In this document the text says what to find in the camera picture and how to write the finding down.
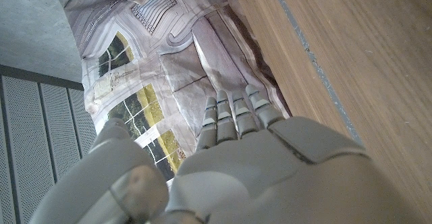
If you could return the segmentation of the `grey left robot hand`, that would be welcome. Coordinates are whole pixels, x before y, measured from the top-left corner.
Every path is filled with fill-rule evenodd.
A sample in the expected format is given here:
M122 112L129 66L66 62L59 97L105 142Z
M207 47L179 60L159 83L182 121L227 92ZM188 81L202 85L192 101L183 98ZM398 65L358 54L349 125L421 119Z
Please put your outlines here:
M195 153L168 184L124 122L43 198L32 223L420 223L363 146L285 118L253 85L206 102Z

